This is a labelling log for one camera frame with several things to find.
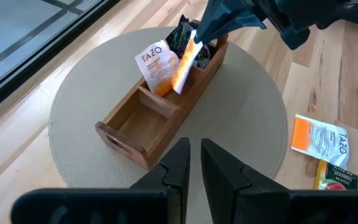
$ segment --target tea packet on floor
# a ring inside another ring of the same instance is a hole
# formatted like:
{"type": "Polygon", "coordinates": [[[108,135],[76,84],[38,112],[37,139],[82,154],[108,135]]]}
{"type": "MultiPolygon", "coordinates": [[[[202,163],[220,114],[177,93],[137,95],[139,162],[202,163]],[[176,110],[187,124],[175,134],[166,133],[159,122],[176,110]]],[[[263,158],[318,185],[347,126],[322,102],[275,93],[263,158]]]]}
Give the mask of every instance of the tea packet on floor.
{"type": "Polygon", "coordinates": [[[314,188],[319,190],[358,190],[358,175],[320,160],[314,188]]]}
{"type": "Polygon", "coordinates": [[[346,170],[349,160],[347,131],[338,126],[296,115],[291,149],[346,170]]]}
{"type": "MultiPolygon", "coordinates": [[[[185,16],[181,16],[178,26],[165,39],[169,48],[175,52],[179,58],[183,57],[186,47],[188,45],[191,31],[195,30],[198,24],[190,22],[185,16]]],[[[193,65],[199,68],[206,68],[207,64],[212,58],[209,50],[210,46],[204,44],[198,54],[196,55],[193,65]]]]}
{"type": "Polygon", "coordinates": [[[148,46],[135,60],[151,92],[163,96],[172,89],[179,58],[164,40],[148,46]]]}

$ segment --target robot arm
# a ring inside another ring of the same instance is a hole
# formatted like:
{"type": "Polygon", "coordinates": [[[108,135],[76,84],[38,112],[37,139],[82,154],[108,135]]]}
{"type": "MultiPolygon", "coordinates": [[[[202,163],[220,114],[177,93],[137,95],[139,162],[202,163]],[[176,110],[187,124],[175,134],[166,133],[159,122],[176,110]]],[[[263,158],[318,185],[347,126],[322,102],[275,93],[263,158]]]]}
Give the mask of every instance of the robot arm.
{"type": "Polygon", "coordinates": [[[325,29],[358,12],[358,0],[209,0],[195,42],[209,42],[241,27],[266,29],[269,21],[292,50],[304,44],[314,24],[325,29]]]}

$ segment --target tazo logo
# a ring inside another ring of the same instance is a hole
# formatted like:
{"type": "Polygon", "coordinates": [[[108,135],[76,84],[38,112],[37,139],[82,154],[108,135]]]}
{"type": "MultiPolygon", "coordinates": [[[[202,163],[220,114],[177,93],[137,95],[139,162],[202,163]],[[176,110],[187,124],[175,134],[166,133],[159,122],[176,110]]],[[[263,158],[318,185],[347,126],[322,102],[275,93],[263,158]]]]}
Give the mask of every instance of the tazo logo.
{"type": "Polygon", "coordinates": [[[346,144],[347,136],[345,134],[339,134],[339,150],[342,154],[346,153],[346,144]]]}
{"type": "Polygon", "coordinates": [[[149,54],[142,55],[143,62],[148,61],[149,58],[156,56],[157,54],[161,53],[161,47],[155,47],[154,49],[150,49],[149,54]]]}

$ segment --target white packet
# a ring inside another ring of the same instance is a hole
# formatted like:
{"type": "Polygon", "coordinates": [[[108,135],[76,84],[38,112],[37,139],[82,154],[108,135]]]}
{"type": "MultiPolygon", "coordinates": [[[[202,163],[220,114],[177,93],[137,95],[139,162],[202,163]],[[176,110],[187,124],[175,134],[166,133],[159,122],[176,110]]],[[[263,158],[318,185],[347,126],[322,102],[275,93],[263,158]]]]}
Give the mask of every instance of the white packet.
{"type": "Polygon", "coordinates": [[[179,66],[179,58],[164,40],[148,46],[135,60],[150,91],[163,96],[172,89],[171,80],[179,66]]]}
{"type": "Polygon", "coordinates": [[[346,170],[349,160],[347,131],[338,126],[295,116],[291,149],[346,170]]]}
{"type": "Polygon", "coordinates": [[[187,43],[185,53],[183,54],[178,70],[172,79],[173,90],[178,94],[182,92],[191,66],[193,66],[194,59],[203,47],[203,43],[201,41],[197,44],[194,42],[196,34],[196,30],[191,31],[190,39],[187,43]]]}

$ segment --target orange tea packet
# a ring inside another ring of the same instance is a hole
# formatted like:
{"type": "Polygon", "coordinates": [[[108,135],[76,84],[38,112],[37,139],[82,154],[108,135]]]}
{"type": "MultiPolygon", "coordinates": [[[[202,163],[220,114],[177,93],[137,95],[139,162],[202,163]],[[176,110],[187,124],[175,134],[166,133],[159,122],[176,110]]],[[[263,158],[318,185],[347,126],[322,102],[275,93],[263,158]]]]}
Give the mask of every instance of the orange tea packet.
{"type": "Polygon", "coordinates": [[[163,96],[172,89],[179,58],[164,40],[148,46],[135,60],[151,92],[163,96]]]}
{"type": "Polygon", "coordinates": [[[318,190],[358,190],[358,175],[320,160],[314,188],[318,190]]]}
{"type": "Polygon", "coordinates": [[[183,54],[183,57],[179,63],[178,70],[172,78],[172,88],[178,94],[182,92],[183,86],[185,85],[186,82],[187,75],[189,74],[190,68],[193,65],[193,61],[196,58],[198,52],[203,47],[202,42],[198,44],[194,42],[195,36],[196,36],[196,30],[192,30],[190,34],[189,42],[187,43],[185,53],[183,54]]]}
{"type": "Polygon", "coordinates": [[[295,115],[291,149],[346,169],[349,160],[347,131],[339,126],[295,115]]]}

